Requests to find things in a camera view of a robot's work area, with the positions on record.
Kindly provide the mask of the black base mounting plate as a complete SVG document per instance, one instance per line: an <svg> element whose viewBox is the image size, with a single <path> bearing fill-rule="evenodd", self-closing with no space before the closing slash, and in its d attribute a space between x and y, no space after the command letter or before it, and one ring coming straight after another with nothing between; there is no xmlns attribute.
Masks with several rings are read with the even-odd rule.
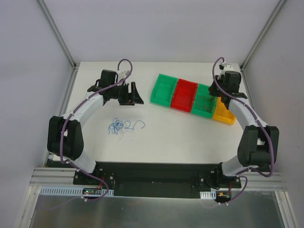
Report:
<svg viewBox="0 0 304 228"><path fill-rule="evenodd" d="M204 191L241 188L239 178L225 176L219 164L98 162L93 175L123 197L197 199Z"/></svg>

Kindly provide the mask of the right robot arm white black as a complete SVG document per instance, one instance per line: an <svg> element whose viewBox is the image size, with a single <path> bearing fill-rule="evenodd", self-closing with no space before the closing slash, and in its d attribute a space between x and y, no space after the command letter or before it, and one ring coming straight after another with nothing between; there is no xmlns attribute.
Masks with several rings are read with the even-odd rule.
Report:
<svg viewBox="0 0 304 228"><path fill-rule="evenodd" d="M271 177L277 158L279 129L259 118L248 97L239 92L240 82L239 72L222 71L219 76L213 75L209 87L209 94L220 98L243 129L236 156L219 163L210 176L212 182L222 188L230 183L231 178L248 171Z"/></svg>

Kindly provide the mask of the aluminium frame post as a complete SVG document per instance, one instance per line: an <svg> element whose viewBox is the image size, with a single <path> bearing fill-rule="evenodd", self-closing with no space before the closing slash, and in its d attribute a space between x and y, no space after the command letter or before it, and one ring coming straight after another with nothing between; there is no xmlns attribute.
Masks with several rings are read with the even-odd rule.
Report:
<svg viewBox="0 0 304 228"><path fill-rule="evenodd" d="M275 22L276 18L278 17L279 13L281 12L282 8L287 3L287 0L278 0L275 4L273 10L271 11L270 15L268 16L265 24L263 25L261 31L259 32L257 38L255 39L253 45L251 46L249 52L247 53L245 59L240 64L240 70L243 72L247 65L249 64L250 60L256 53L259 46L262 44L263 39L267 35L268 31L272 27L273 23Z"/></svg>
<svg viewBox="0 0 304 228"><path fill-rule="evenodd" d="M56 25L56 22L54 21L52 15L51 15L51 12L48 9L47 4L45 3L44 0L37 0L36 2L38 4L39 8L41 9L42 14L45 17L46 22L49 25L50 30L51 30L52 34L54 35L59 47L61 48L65 58L69 62L72 69L75 70L77 67L77 63L75 62L74 58L72 57L72 55Z"/></svg>

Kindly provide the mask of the yellow plastic bin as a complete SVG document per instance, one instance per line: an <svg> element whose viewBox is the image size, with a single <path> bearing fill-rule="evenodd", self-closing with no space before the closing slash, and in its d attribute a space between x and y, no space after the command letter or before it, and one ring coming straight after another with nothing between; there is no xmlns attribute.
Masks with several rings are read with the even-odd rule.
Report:
<svg viewBox="0 0 304 228"><path fill-rule="evenodd" d="M225 107L225 105L221 102L220 97L218 97L212 119L225 124L233 125L236 117Z"/></svg>

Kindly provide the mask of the right aluminium frame post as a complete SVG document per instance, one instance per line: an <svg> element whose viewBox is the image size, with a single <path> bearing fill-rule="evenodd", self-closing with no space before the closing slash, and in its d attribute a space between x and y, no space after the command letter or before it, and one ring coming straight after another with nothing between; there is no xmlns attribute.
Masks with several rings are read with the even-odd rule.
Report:
<svg viewBox="0 0 304 228"><path fill-rule="evenodd" d="M287 0L278 0L275 4L273 10L271 11L270 15L268 16L265 24L263 25L261 31L259 32L257 38L255 39L253 45L251 46L249 52L247 53L245 59L240 64L240 70L243 72L247 65L249 64L250 60L256 53L259 46L262 44L263 39L267 35L268 31L272 27L273 23L275 22L276 18L278 17L279 13L281 12L282 8L287 3Z"/></svg>

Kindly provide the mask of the right green plastic bin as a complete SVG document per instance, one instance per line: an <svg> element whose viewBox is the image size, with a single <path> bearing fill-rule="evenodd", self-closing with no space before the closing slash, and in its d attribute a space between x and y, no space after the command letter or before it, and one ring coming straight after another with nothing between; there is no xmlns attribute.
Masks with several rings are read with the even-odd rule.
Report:
<svg viewBox="0 0 304 228"><path fill-rule="evenodd" d="M212 118L216 102L217 97L209 95L209 86L198 84L191 113L205 118Z"/></svg>

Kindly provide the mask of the left aluminium frame post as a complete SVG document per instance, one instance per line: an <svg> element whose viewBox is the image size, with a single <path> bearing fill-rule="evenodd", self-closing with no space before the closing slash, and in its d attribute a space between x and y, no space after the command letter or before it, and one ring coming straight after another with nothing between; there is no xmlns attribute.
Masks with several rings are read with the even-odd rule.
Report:
<svg viewBox="0 0 304 228"><path fill-rule="evenodd" d="M52 34L54 35L59 47L61 48L65 58L69 62L72 69L75 70L77 67L77 63L75 62L74 58L72 57L72 55L56 25L56 22L54 21L52 15L51 15L51 12L48 9L47 4L45 3L44 0L37 0L36 2L38 4L39 8L41 9L42 14L45 17L46 22L49 25L50 30L51 30Z"/></svg>

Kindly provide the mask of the left green plastic bin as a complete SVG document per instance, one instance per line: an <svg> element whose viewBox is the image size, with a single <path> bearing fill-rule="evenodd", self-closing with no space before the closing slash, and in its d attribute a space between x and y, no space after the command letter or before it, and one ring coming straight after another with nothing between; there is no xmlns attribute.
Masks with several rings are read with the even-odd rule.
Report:
<svg viewBox="0 0 304 228"><path fill-rule="evenodd" d="M159 74L153 87L150 102L170 107L178 78Z"/></svg>

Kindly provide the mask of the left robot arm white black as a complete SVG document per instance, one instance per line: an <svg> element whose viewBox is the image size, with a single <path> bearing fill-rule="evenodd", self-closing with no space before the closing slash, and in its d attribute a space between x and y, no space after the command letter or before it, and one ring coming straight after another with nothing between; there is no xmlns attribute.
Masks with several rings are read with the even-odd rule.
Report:
<svg viewBox="0 0 304 228"><path fill-rule="evenodd" d="M119 105L142 105L135 82L127 83L131 71L103 70L100 79L90 86L85 97L71 111L49 120L47 150L83 170L84 179L91 185L100 181L97 162L84 150L82 128L89 118L106 102L117 100Z"/></svg>

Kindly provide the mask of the red plastic bin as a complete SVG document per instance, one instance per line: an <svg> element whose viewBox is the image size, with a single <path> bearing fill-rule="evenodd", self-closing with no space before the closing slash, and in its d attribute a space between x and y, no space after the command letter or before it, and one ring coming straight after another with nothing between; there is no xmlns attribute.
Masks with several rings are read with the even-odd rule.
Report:
<svg viewBox="0 0 304 228"><path fill-rule="evenodd" d="M170 107L190 113L197 92L198 83L178 79Z"/></svg>

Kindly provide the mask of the green plastic bin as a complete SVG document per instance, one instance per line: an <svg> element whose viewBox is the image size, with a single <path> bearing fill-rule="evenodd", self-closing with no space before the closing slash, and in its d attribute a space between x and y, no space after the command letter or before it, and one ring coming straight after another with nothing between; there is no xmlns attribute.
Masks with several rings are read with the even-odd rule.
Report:
<svg viewBox="0 0 304 228"><path fill-rule="evenodd" d="M170 107L178 78L159 74L153 87L150 102Z"/></svg>
<svg viewBox="0 0 304 228"><path fill-rule="evenodd" d="M205 118L212 118L216 102L217 97L209 95L209 86L198 84L191 113Z"/></svg>

